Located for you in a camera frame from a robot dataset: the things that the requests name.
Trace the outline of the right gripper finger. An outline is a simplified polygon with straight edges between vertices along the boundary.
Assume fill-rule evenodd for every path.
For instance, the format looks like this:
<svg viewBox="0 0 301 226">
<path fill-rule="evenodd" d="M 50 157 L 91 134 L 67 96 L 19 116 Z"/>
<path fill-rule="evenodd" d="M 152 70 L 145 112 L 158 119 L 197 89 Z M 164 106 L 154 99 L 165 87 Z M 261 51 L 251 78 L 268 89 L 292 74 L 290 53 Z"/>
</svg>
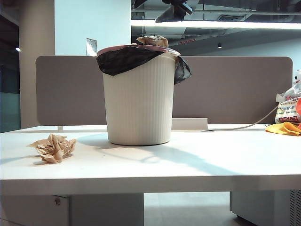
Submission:
<svg viewBox="0 0 301 226">
<path fill-rule="evenodd" d="M 193 12 L 192 8 L 187 4 L 187 2 L 178 2 L 174 4 L 174 14 L 178 17 L 184 17 L 186 15 L 191 15 Z"/>
<path fill-rule="evenodd" d="M 156 18 L 156 23 L 183 21 L 184 17 L 178 17 L 174 14 L 174 6 L 167 9 L 162 15 Z"/>
</svg>

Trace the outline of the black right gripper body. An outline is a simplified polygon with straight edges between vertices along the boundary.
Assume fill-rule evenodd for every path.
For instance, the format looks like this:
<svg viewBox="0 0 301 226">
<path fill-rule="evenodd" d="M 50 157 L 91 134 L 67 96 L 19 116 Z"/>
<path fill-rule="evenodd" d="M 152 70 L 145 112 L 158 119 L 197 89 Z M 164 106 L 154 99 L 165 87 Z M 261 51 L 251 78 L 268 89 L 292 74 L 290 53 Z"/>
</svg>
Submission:
<svg viewBox="0 0 301 226">
<path fill-rule="evenodd" d="M 162 0 L 162 2 L 165 4 L 172 4 L 174 6 L 179 6 L 186 3 L 185 0 Z"/>
</svg>

